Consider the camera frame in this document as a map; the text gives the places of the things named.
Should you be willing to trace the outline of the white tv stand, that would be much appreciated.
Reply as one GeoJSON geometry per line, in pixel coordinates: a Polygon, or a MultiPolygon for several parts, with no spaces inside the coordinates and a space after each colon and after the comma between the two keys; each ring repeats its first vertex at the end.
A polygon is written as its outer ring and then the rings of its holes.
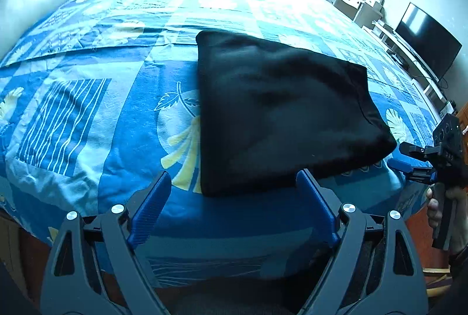
{"type": "Polygon", "coordinates": [[[375,39],[380,46],[396,61],[401,68],[417,82],[417,88],[435,108],[442,118],[446,114],[458,113],[455,102],[449,100],[431,69],[420,56],[394,31],[389,31],[378,21],[373,21],[371,28],[362,27],[363,31],[375,39]]]}

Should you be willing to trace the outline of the black studded pants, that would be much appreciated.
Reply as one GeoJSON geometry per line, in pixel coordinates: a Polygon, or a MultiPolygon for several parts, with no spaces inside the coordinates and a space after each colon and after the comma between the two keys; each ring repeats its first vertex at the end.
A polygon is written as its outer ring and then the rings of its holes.
{"type": "Polygon", "coordinates": [[[323,179],[396,148],[364,66],[227,31],[196,42],[205,196],[292,187],[302,169],[323,179]]]}

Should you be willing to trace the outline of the white dressing table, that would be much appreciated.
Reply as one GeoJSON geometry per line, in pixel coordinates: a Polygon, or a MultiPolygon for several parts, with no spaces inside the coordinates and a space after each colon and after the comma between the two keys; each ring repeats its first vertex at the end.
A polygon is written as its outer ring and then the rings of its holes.
{"type": "Polygon", "coordinates": [[[326,0],[359,27],[372,29],[383,18],[382,5],[376,0],[326,0]]]}

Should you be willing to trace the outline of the blue patterned bed sheet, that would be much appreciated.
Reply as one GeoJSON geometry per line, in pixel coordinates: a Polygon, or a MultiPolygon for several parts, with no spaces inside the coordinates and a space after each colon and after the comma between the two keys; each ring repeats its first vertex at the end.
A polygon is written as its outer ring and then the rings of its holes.
{"type": "Polygon", "coordinates": [[[164,170],[171,196],[137,250],[153,285],[309,266],[318,242],[295,192],[201,193],[195,38],[207,29],[364,66],[393,136],[431,144],[439,115],[422,89],[325,0],[68,0],[1,61],[1,207],[51,245],[68,212],[105,212],[164,170]]]}

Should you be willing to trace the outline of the black flat television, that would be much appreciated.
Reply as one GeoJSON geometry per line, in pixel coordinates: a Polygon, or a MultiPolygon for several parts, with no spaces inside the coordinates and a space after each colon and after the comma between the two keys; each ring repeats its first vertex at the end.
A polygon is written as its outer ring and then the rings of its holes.
{"type": "Polygon", "coordinates": [[[444,77],[462,48],[450,31],[413,3],[409,3],[395,32],[438,80],[444,77]]]}

